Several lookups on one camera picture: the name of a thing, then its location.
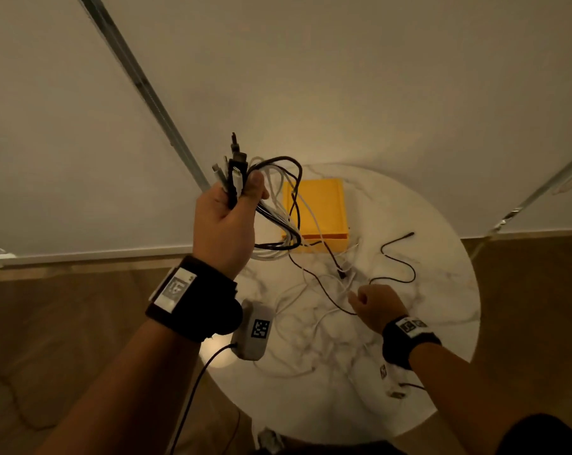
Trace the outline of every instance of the wooden floor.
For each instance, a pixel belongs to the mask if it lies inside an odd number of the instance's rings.
[[[466,241],[471,249],[475,243]],[[0,270],[0,455],[29,453],[144,320],[170,259]],[[512,395],[572,427],[572,237],[493,241],[474,262],[482,323],[473,359]],[[26,419],[15,412],[9,380]],[[183,452],[221,454],[238,409],[206,376]],[[439,415],[395,441],[409,454],[463,453]],[[252,449],[242,414],[229,454]]]

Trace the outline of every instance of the wrist-mounted tracker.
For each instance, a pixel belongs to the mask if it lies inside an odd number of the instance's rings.
[[[236,286],[220,271],[188,255],[151,294],[145,314],[193,342],[227,335],[242,323]]]
[[[389,364],[412,370],[408,358],[413,348],[428,342],[442,345],[426,323],[418,318],[400,316],[383,329],[383,358]]]

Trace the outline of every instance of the white device with marker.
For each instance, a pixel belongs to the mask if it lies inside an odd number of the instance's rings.
[[[275,317],[275,311],[259,301],[244,300],[242,324],[231,336],[235,355],[246,361],[258,361],[265,354],[267,340]]]

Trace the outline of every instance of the hand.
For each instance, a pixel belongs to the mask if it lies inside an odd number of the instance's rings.
[[[260,198],[269,198],[269,193],[259,171],[248,176],[233,210],[227,207],[221,183],[202,193],[193,224],[193,257],[234,279],[254,249],[254,211]]]
[[[358,295],[349,292],[349,304],[362,322],[377,334],[382,334],[389,322],[408,315],[396,291],[384,284],[360,286]]]

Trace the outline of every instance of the round table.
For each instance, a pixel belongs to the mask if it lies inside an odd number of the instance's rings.
[[[445,347],[465,360],[478,340],[480,303],[473,267],[463,244],[442,215],[419,194],[379,173],[363,168],[324,164],[306,166],[304,179],[342,178],[352,248],[347,258],[367,277],[411,277],[389,282],[409,308],[434,329]],[[256,241],[275,241],[279,230],[257,214]],[[327,253],[293,254],[299,264],[320,274],[335,275]],[[312,277],[305,275],[308,282]],[[322,276],[333,298],[351,310],[341,283]],[[208,368],[221,390],[254,421],[285,436],[317,444],[358,444],[397,436],[435,412],[423,390],[410,388],[404,399],[388,397],[381,381],[379,335],[358,317],[338,311],[288,258],[251,260],[236,279],[237,298],[277,307],[278,314],[263,358],[243,361],[224,351]],[[206,360],[231,336],[215,336],[202,344]],[[413,372],[398,369],[397,380],[419,383]]]

